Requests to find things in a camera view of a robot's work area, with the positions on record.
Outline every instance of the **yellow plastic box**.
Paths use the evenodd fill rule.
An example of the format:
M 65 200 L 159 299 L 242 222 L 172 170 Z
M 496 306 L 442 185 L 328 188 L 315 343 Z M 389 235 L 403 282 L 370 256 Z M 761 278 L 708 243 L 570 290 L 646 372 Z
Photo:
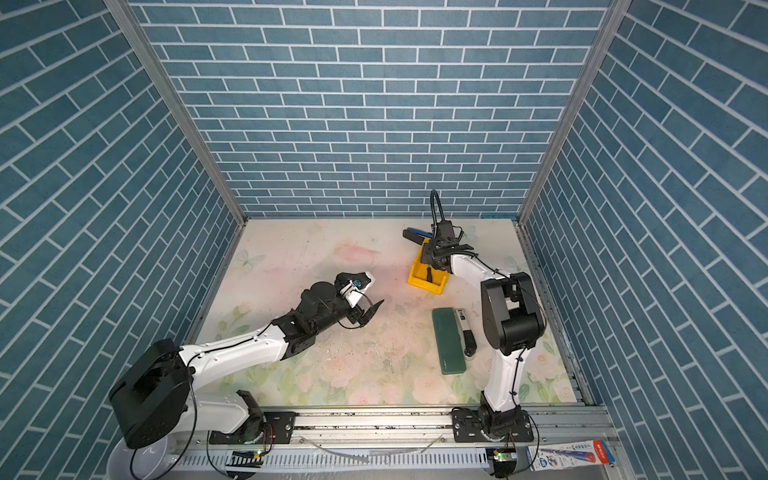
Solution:
M 445 285 L 448 283 L 450 273 L 432 268 L 432 282 L 430 283 L 427 281 L 427 268 L 431 267 L 421 262 L 422 250 L 427 243 L 429 243 L 429 238 L 424 239 L 424 243 L 419 248 L 419 254 L 416 255 L 416 260 L 413 260 L 411 273 L 408 275 L 408 284 L 417 286 L 420 289 L 424 289 L 436 295 L 442 295 L 442 289 L 444 289 Z

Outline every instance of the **floral tabletop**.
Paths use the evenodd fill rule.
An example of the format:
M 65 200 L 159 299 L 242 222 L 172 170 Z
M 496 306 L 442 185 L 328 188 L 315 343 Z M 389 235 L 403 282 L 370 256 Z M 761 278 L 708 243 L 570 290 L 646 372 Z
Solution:
M 512 272 L 528 266 L 510 220 L 458 220 L 464 241 L 485 262 Z M 259 329 L 298 305 L 302 290 L 341 272 L 369 271 L 367 294 L 385 300 L 364 329 L 335 325 L 293 358 L 254 366 L 204 388 L 250 390 L 263 406 L 418 405 L 477 403 L 488 381 L 492 348 L 482 332 L 479 291 L 456 276 L 441 296 L 407 284 L 419 247 L 405 227 L 422 219 L 252 220 L 243 232 L 198 342 Z M 467 371 L 442 375 L 432 310 L 461 307 L 478 342 Z M 526 362 L 522 402 L 574 402 L 571 383 L 547 331 Z

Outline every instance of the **brick wall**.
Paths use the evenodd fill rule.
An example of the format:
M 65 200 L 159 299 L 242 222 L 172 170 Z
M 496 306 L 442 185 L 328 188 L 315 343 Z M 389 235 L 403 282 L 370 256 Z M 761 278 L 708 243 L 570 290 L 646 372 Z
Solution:
M 106 394 L 233 237 L 101 0 L 0 0 L 0 478 L 103 475 Z
M 251 217 L 513 217 L 609 1 L 258 3 L 131 3 Z
M 639 478 L 768 478 L 767 26 L 634 0 L 528 225 Z

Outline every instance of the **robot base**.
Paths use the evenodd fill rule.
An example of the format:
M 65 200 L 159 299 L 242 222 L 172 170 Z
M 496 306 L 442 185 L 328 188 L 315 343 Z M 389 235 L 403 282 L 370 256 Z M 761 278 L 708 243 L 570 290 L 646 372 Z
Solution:
M 494 412 L 485 399 L 480 396 L 480 408 L 470 410 L 455 408 L 451 411 L 453 420 L 453 439 L 457 443 L 502 442 L 511 434 L 513 442 L 533 442 L 531 417 L 521 407 L 507 412 Z

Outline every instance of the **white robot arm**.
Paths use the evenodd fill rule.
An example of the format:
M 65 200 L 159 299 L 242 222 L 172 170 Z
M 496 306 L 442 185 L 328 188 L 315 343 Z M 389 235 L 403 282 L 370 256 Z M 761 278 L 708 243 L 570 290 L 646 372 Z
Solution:
M 513 273 L 505 270 L 491 269 L 477 258 L 460 254 L 451 257 L 451 270 L 454 275 L 460 276 L 467 280 L 470 285 L 481 290 L 481 293 L 481 285 L 486 280 L 505 282 L 512 278 L 513 275 Z M 517 289 L 518 286 L 512 284 L 512 288 Z M 507 310 L 520 308 L 519 301 L 506 301 L 505 304 Z M 495 351 L 491 360 L 491 375 L 488 378 L 488 385 L 483 390 L 483 394 L 488 401 L 488 405 L 494 411 L 506 412 L 520 405 L 518 392 L 520 391 L 520 382 L 523 379 L 522 370 L 531 350 L 523 347 L 505 355 L 499 346 L 495 346 L 493 343 L 492 346 Z
M 423 244 L 421 263 L 460 276 L 480 290 L 483 332 L 496 351 L 488 385 L 480 398 L 478 417 L 489 438 L 502 438 L 512 427 L 520 429 L 521 425 L 528 424 L 527 414 L 520 408 L 518 390 L 525 360 L 536 340 L 544 334 L 544 317 L 527 273 L 507 272 L 480 260 L 472 247 L 461 244 L 463 230 L 456 236 L 452 222 L 445 219 L 435 190 L 430 194 L 430 204 L 432 232 L 406 229 L 402 235 L 418 244 L 430 238 Z M 521 435 L 521 438 L 527 437 L 532 438 L 532 433 Z
M 301 353 L 345 317 L 365 326 L 383 302 L 367 310 L 358 305 L 373 282 L 369 272 L 340 273 L 335 283 L 317 282 L 304 290 L 297 308 L 256 332 L 200 345 L 179 347 L 171 339 L 154 343 L 110 391 L 126 446 L 141 449 L 171 433 L 195 430 L 253 440 L 264 414 L 249 392 L 222 397 L 197 394 L 200 389 L 249 366 Z

